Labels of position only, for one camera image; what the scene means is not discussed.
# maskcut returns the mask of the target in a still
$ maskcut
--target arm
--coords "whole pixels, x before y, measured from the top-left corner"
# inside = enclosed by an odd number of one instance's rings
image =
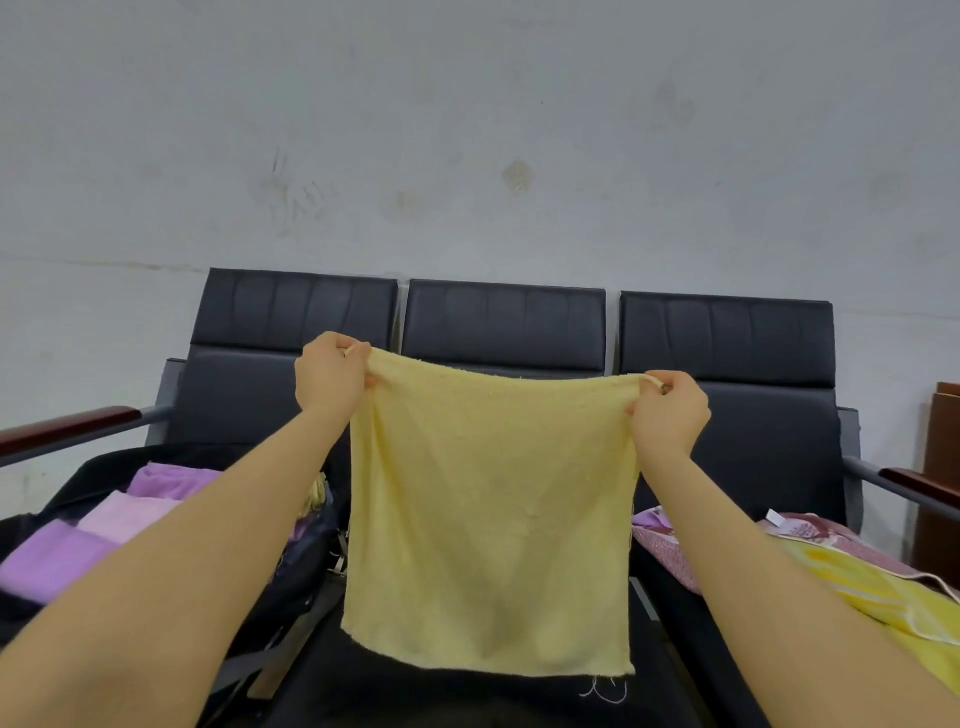
[[[196,723],[360,401],[369,355],[332,333],[308,345],[297,361],[303,411],[31,622],[0,655],[0,725]]]
[[[780,550],[690,459],[709,420],[688,375],[650,372],[634,412],[640,467],[710,612],[776,728],[960,725],[960,701],[871,619]]]

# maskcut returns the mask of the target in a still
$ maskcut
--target strap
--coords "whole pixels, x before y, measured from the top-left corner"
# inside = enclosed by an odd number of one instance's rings
[[[303,622],[300,630],[298,630],[300,634],[309,636],[316,626],[324,620],[324,617],[336,608],[340,600],[344,598],[346,590],[347,580],[345,577],[340,574],[329,573],[326,576],[323,588],[320,589],[320,593],[314,599],[313,606],[302,618]],[[220,666],[220,672],[217,673],[217,679],[210,689],[210,694],[212,695],[235,683],[246,680],[274,661],[280,663],[293,662],[304,643],[304,639],[284,640],[276,647],[246,655],[237,655],[225,660]]]

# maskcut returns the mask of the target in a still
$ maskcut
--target yellow towel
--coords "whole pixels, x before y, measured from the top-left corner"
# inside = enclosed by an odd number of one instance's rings
[[[633,674],[641,376],[534,381],[374,350],[350,423],[343,628],[418,667]]]
[[[960,696],[960,604],[835,548],[774,538]]]

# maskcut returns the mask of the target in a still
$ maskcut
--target forearm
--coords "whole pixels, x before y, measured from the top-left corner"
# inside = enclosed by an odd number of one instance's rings
[[[10,702],[3,692],[31,683],[58,690],[59,680],[115,677],[119,666],[148,681],[145,694],[176,696],[164,725],[195,720],[347,419],[300,414],[78,581],[0,657],[0,706]]]
[[[644,475],[774,726],[960,722],[960,703],[938,680],[779,549],[689,458],[662,459]]]

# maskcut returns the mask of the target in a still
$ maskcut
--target hand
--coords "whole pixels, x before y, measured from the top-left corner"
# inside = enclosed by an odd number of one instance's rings
[[[370,344],[332,331],[303,347],[303,356],[294,365],[300,409],[306,412],[321,408],[349,420],[360,404],[364,387],[375,383],[367,375],[371,349]]]
[[[710,421],[707,395],[684,372],[647,372],[665,385],[642,379],[640,397],[627,413],[633,418],[634,445],[640,468],[661,457],[689,457],[697,438]]]

